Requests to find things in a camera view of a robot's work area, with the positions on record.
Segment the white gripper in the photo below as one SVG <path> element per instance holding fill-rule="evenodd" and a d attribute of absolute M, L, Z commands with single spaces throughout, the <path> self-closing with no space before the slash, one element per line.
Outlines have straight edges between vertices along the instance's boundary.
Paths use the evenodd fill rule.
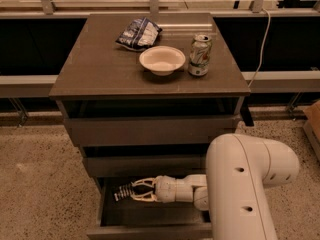
<path fill-rule="evenodd" d="M 153 188 L 155 194 L 149 191 L 144 194 L 133 194 L 131 198 L 141 202 L 174 202 L 176 198 L 176 179 L 169 176 L 157 176 L 155 178 L 144 178 L 131 183 L 133 187 L 145 186 Z"/>

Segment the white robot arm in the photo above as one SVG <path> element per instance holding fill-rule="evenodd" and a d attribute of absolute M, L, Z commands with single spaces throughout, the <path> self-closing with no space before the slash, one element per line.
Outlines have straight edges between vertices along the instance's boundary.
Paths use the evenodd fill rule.
<path fill-rule="evenodd" d="M 130 197 L 193 203 L 209 212 L 214 240 L 278 240 L 265 189 L 292 182 L 298 172 L 298 157 L 286 144 L 224 134 L 209 145 L 204 174 L 141 179 L 132 184 Z M 136 191 L 143 187 L 148 190 Z"/>

